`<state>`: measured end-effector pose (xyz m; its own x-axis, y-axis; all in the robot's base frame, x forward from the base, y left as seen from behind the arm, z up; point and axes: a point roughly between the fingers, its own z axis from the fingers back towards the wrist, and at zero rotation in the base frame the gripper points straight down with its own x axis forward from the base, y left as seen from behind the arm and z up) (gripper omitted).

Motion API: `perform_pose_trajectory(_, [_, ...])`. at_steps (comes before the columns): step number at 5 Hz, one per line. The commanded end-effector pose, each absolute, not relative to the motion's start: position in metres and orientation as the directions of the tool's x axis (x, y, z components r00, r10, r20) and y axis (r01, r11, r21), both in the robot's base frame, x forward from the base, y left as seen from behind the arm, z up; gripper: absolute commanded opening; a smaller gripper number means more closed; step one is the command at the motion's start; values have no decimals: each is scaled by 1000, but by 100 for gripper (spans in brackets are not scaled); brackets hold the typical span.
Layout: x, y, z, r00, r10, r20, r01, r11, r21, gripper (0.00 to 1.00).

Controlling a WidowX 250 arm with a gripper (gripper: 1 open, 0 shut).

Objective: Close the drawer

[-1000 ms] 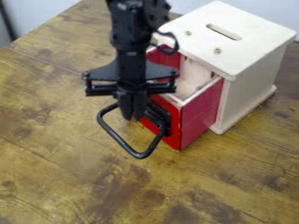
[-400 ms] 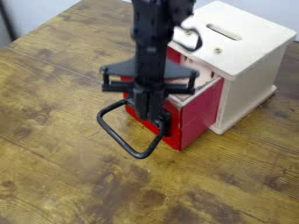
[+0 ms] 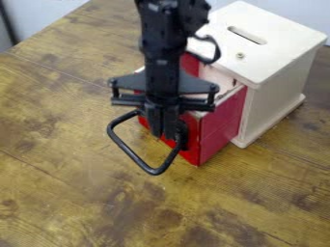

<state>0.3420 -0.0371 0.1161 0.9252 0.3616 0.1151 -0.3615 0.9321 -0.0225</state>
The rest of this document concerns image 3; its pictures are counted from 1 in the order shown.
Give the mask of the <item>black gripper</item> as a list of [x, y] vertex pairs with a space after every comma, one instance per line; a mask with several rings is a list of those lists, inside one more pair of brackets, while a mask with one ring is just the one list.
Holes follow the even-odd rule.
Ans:
[[[150, 130], [158, 138], [163, 135], [163, 128], [166, 139], [175, 138], [179, 110], [213, 112], [215, 109], [219, 86], [190, 75], [181, 68], [178, 56], [170, 60], [146, 56], [144, 70], [111, 78], [108, 85], [112, 88], [114, 105], [144, 105]], [[165, 116], [162, 107], [167, 107]]]

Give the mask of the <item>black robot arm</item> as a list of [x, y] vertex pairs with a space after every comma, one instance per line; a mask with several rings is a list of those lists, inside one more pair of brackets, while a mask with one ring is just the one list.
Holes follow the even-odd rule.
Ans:
[[142, 110], [151, 133], [179, 138], [179, 117], [213, 111], [219, 86], [181, 68], [187, 39], [209, 22], [206, 0], [134, 0], [140, 16], [144, 70], [110, 80], [112, 103]]

